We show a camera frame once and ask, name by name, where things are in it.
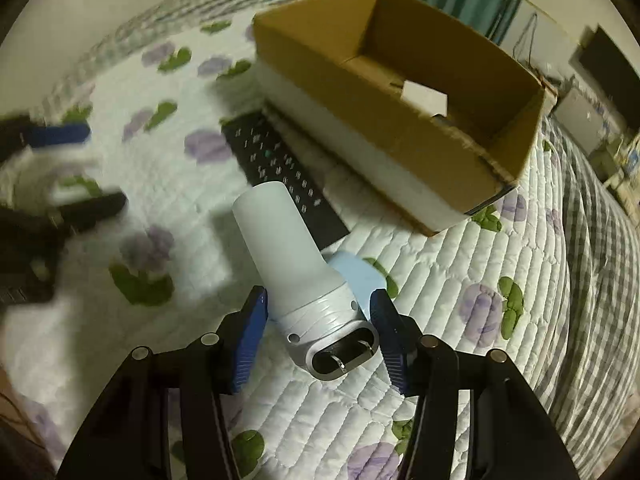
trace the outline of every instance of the purple flower pattern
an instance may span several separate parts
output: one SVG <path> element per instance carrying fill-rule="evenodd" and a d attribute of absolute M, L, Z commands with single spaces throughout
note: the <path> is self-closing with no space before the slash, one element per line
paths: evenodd
<path fill-rule="evenodd" d="M 394 446 L 380 442 L 355 449 L 347 460 L 349 480 L 390 480 L 398 476 L 400 457 Z"/>
<path fill-rule="evenodd" d="M 557 209 L 549 209 L 547 208 L 545 211 L 546 223 L 551 225 L 557 235 L 562 232 L 562 221 L 560 220 L 560 215 L 558 214 Z"/>
<path fill-rule="evenodd" d="M 253 23 L 250 23 L 249 26 L 244 30 L 244 37 L 246 38 L 247 41 L 251 41 L 251 43 L 255 43 Z"/>
<path fill-rule="evenodd" d="M 227 70 L 232 63 L 232 59 L 227 56 L 212 56 L 204 60 L 198 67 L 198 76 L 204 77 L 219 74 Z"/>
<path fill-rule="evenodd" d="M 511 191 L 503 197 L 500 218 L 506 218 L 513 222 L 523 222 L 527 219 L 527 200 L 517 190 Z"/>
<path fill-rule="evenodd" d="M 175 45 L 171 41 L 167 41 L 166 43 L 155 46 L 152 49 L 147 50 L 142 55 L 142 65 L 152 66 L 160 64 L 169 56 L 171 56 L 171 54 L 174 53 L 174 50 Z"/>
<path fill-rule="evenodd" d="M 225 137 L 215 130 L 195 130 L 184 139 L 184 153 L 196 159 L 197 164 L 223 162 L 233 155 Z"/>
<path fill-rule="evenodd" d="M 161 272 L 170 259 L 174 236 L 161 227 L 152 225 L 145 233 L 136 233 L 126 238 L 120 253 L 132 270 Z"/>
<path fill-rule="evenodd" d="M 152 108 L 142 108 L 131 116 L 131 120 L 122 131 L 122 142 L 127 142 L 153 117 Z"/>
<path fill-rule="evenodd" d="M 466 324 L 465 337 L 480 348 L 491 345 L 500 327 L 503 297 L 482 283 L 469 285 L 462 295 L 458 314 Z"/>
<path fill-rule="evenodd" d="M 40 435 L 49 455 L 54 460 L 61 460 L 66 453 L 66 446 L 58 434 L 58 428 L 49 415 L 47 409 L 29 397 L 20 396 L 20 403 L 24 412 L 33 423 L 35 430 Z"/>

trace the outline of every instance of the metal screw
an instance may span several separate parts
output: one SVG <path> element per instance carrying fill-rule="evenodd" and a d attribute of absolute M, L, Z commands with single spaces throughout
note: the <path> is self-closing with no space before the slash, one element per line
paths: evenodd
<path fill-rule="evenodd" d="M 200 342 L 204 345 L 204 346 L 213 346 L 215 345 L 218 341 L 220 341 L 220 338 L 218 337 L 218 334 L 214 333 L 214 332 L 209 332 L 206 333 L 204 336 L 202 336 L 200 338 Z"/>
<path fill-rule="evenodd" d="M 436 348 L 438 346 L 438 338 L 434 335 L 423 335 L 420 338 L 420 344 L 425 348 Z"/>
<path fill-rule="evenodd" d="M 142 361 L 142 359 L 146 359 L 146 356 L 149 355 L 149 348 L 146 346 L 139 346 L 138 348 L 134 348 L 133 352 L 131 352 L 131 357 L 133 357 L 136 361 Z"/>
<path fill-rule="evenodd" d="M 497 348 L 489 352 L 489 356 L 497 363 L 503 363 L 507 360 L 507 354 L 503 350 Z"/>

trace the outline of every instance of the black remote control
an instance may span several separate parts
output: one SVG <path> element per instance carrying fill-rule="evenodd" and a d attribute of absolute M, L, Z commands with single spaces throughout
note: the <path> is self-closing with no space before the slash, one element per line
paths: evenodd
<path fill-rule="evenodd" d="M 235 118 L 225 123 L 222 133 L 252 186 L 272 180 L 287 186 L 318 249 L 349 234 L 309 172 L 263 113 Z"/>

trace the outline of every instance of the green leaf pattern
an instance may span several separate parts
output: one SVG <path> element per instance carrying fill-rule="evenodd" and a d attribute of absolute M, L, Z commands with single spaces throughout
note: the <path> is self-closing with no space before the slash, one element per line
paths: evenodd
<path fill-rule="evenodd" d="M 58 183 L 61 187 L 75 187 L 82 186 L 86 189 L 86 192 L 90 197 L 96 198 L 102 196 L 102 190 L 98 183 L 92 178 L 85 178 L 82 175 L 68 176 L 63 178 Z"/>
<path fill-rule="evenodd" d="M 166 60 L 158 65 L 158 72 L 168 73 L 178 70 L 181 66 L 191 61 L 191 49 L 182 47 L 178 52 L 171 54 Z"/>
<path fill-rule="evenodd" d="M 200 28 L 200 31 L 205 34 L 215 34 L 221 30 L 225 30 L 229 26 L 231 26 L 231 20 L 223 20 L 220 22 L 213 22 L 210 25 L 205 25 Z"/>
<path fill-rule="evenodd" d="M 386 272 L 385 267 L 383 267 L 382 264 L 380 264 L 380 262 L 377 261 L 375 258 L 363 258 L 363 260 L 367 262 L 369 265 L 372 265 L 380 274 L 382 274 L 385 277 L 386 293 L 389 295 L 391 299 L 395 298 L 399 293 L 398 284 L 389 275 L 389 273 Z"/>
<path fill-rule="evenodd" d="M 216 78 L 216 80 L 218 79 L 231 79 L 237 75 L 240 75 L 244 72 L 246 72 L 247 70 L 249 70 L 251 68 L 251 61 L 249 61 L 248 59 L 241 59 L 236 61 L 236 64 L 229 67 L 226 71 L 224 71 L 221 74 L 218 74 L 218 77 Z"/>
<path fill-rule="evenodd" d="M 404 454 L 406 447 L 409 444 L 409 437 L 411 436 L 412 429 L 414 428 L 414 420 L 394 420 L 391 425 L 391 432 L 398 439 L 398 443 L 394 448 L 398 455 Z"/>
<path fill-rule="evenodd" d="M 133 274 L 123 264 L 109 266 L 109 272 L 113 283 L 132 305 L 160 306 L 174 294 L 174 282 L 168 274 L 152 279 L 144 270 Z"/>
<path fill-rule="evenodd" d="M 498 217 L 494 215 L 495 212 L 495 205 L 490 204 L 484 209 L 478 211 L 471 217 L 471 219 L 473 222 L 478 224 L 481 229 L 499 233 L 500 231 L 502 231 L 502 223 L 500 222 Z"/>
<path fill-rule="evenodd" d="M 498 280 L 498 288 L 505 298 L 502 304 L 500 333 L 504 339 L 510 339 L 520 316 L 524 313 L 524 296 L 520 286 L 509 276 L 503 276 Z"/>
<path fill-rule="evenodd" d="M 177 109 L 178 105 L 174 101 L 162 101 L 156 108 L 156 113 L 146 122 L 144 130 L 150 132 L 173 115 Z"/>
<path fill-rule="evenodd" d="M 85 106 L 79 104 L 74 105 L 66 111 L 60 122 L 62 124 L 85 123 L 89 119 L 92 111 L 94 111 L 94 106 L 92 104 L 87 104 Z"/>
<path fill-rule="evenodd" d="M 244 478 L 258 465 L 258 460 L 264 453 L 264 439 L 255 430 L 247 430 L 237 434 L 231 441 L 238 472 Z"/>

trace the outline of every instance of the box flap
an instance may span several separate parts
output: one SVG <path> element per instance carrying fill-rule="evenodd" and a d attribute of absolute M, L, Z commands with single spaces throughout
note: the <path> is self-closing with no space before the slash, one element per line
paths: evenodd
<path fill-rule="evenodd" d="M 489 154 L 513 175 L 513 180 L 522 173 L 529 158 L 529 150 L 535 142 L 535 132 L 540 120 L 545 89 L 541 86 L 529 103 L 496 136 Z"/>
<path fill-rule="evenodd" d="M 357 55 L 375 5 L 376 0 L 297 0 L 257 14 L 254 28 L 279 30 L 291 40 L 343 62 Z"/>

